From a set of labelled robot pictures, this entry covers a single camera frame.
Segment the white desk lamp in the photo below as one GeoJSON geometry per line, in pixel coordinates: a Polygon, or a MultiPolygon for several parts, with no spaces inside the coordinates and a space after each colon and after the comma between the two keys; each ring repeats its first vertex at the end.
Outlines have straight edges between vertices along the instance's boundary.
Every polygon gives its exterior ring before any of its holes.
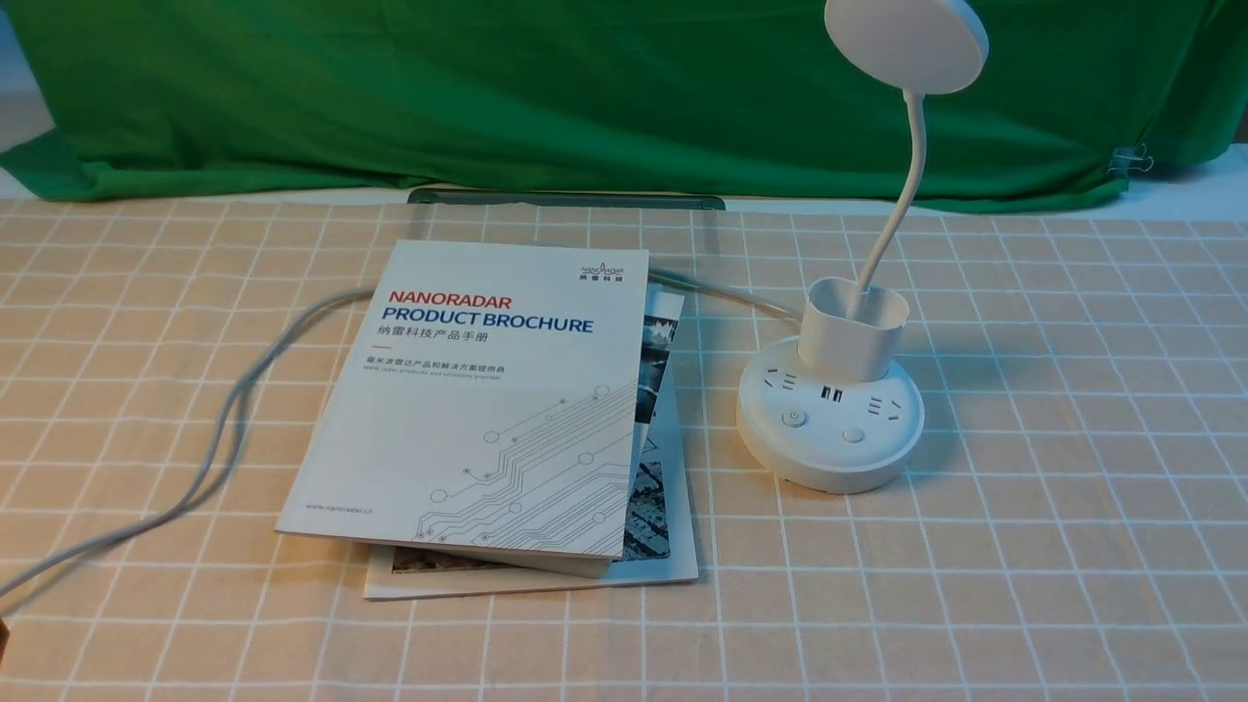
{"type": "Polygon", "coordinates": [[[910,174],[857,281],[811,285],[799,335],[746,365],[736,425],[754,457],[780,477],[851,493],[896,477],[924,430],[922,396],[892,360],[910,306],[891,290],[871,287],[871,276],[919,190],[927,152],[924,96],[973,82],[988,37],[963,0],[827,0],[824,25],[851,64],[902,91],[910,174]]]}

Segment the binder clip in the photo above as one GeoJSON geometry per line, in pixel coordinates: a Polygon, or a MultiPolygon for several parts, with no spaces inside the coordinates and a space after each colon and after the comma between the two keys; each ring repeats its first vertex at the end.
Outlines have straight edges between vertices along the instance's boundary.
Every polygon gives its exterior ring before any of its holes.
{"type": "Polygon", "coordinates": [[[1129,177],[1132,172],[1147,174],[1153,170],[1156,161],[1148,155],[1148,145],[1141,144],[1139,146],[1123,146],[1121,149],[1114,149],[1113,156],[1109,157],[1109,167],[1106,170],[1107,175],[1118,177],[1129,177]]]}

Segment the round power strip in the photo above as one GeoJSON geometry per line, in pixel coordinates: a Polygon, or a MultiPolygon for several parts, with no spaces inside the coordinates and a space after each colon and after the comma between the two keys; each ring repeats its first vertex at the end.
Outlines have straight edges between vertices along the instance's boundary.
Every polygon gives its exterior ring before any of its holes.
{"type": "Polygon", "coordinates": [[[804,367],[796,336],[745,366],[736,428],[750,453],[785,480],[837,495],[896,477],[924,431],[915,381],[896,362],[880,380],[842,385],[815,380],[804,367]]]}

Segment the logo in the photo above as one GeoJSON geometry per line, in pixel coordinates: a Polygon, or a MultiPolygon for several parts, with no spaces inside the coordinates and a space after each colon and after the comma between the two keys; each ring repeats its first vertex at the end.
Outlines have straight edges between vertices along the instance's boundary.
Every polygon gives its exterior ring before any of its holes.
{"type": "Polygon", "coordinates": [[[598,264],[597,267],[583,266],[580,269],[580,280],[599,280],[610,282],[623,282],[624,269],[612,269],[608,267],[605,262],[598,264]]]}

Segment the green backdrop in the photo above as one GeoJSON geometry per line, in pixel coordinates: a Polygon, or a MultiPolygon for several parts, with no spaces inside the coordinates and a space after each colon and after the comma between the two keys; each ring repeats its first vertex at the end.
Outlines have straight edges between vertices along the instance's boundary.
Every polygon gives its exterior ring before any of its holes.
{"type": "MultiPolygon", "coordinates": [[[[51,200],[452,182],[894,197],[901,96],[821,0],[4,0],[57,129],[0,156],[51,200]]],[[[1221,154],[1248,0],[975,0],[978,82],[927,100],[920,197],[1078,207],[1114,150],[1221,154]]]]}

